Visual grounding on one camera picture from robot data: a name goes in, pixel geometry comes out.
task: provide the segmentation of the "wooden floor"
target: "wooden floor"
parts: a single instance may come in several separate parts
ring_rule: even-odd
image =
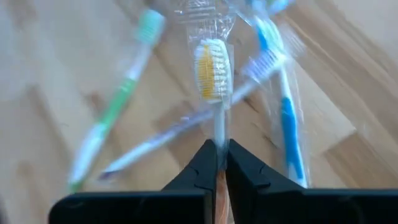
[[[0,1],[0,203],[9,223],[46,223],[65,196],[74,153],[134,56],[140,1]],[[313,187],[398,187],[398,3],[303,0],[276,18],[307,50],[293,64]],[[235,68],[256,46],[237,20]],[[197,128],[147,156],[123,180],[98,172],[200,108],[186,35],[169,24],[85,190],[156,190],[206,138]],[[282,151],[256,93],[233,108],[232,136],[280,170]]]

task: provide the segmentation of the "wood grain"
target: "wood grain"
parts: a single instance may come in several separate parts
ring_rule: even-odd
[[[9,223],[43,224],[50,207],[67,194],[81,140],[139,55],[133,33],[146,4],[0,1],[0,203]],[[167,29],[84,191],[161,189],[210,137],[208,123],[202,124],[116,182],[96,180],[115,158],[203,109],[184,26],[169,16],[171,5],[149,4],[168,15]],[[303,0],[275,18],[306,46],[289,75],[313,187],[398,186],[396,9],[391,0]],[[237,19],[228,39],[236,83],[242,81],[239,68],[258,50],[255,38]],[[278,89],[276,73],[231,110],[230,128],[237,142],[284,173]]]

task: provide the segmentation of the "green toothbrush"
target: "green toothbrush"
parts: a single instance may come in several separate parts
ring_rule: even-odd
[[[163,33],[164,26],[165,17],[151,9],[146,10],[140,17],[135,36],[139,42],[139,57],[136,58],[132,67],[127,71],[108,108],[82,142],[68,180],[68,187],[71,193],[79,191],[81,188],[86,174],[90,170],[91,163],[100,152],[124,105],[135,90],[141,73],[152,54],[152,49]]]

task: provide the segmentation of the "wooden surface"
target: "wooden surface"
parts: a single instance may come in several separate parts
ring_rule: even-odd
[[[143,7],[127,0],[0,1],[0,204],[9,223],[45,223],[66,195],[76,148],[134,56],[132,31]],[[314,187],[398,187],[397,10],[395,1],[303,0],[276,18],[307,46],[292,66]],[[229,38],[236,68],[256,49],[253,37],[237,20]],[[85,190],[161,189],[203,143],[206,131],[195,129],[123,179],[96,181],[110,161],[200,108],[186,43],[184,28],[169,23]],[[256,93],[233,108],[232,136],[282,170],[260,99]]]

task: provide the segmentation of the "blue toothbrush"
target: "blue toothbrush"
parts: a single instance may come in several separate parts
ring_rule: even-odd
[[[267,20],[265,23],[264,20],[258,17],[255,17],[254,20],[256,21],[256,29],[258,31],[261,50],[268,49],[269,41],[272,41],[272,44],[283,50],[284,45],[282,37],[280,36],[276,25],[271,20]],[[280,89],[282,95],[280,117],[284,135],[285,159],[288,176],[290,180],[293,180],[302,187],[307,188],[307,174],[305,172],[305,166],[297,136],[297,118],[284,66],[280,69]]]

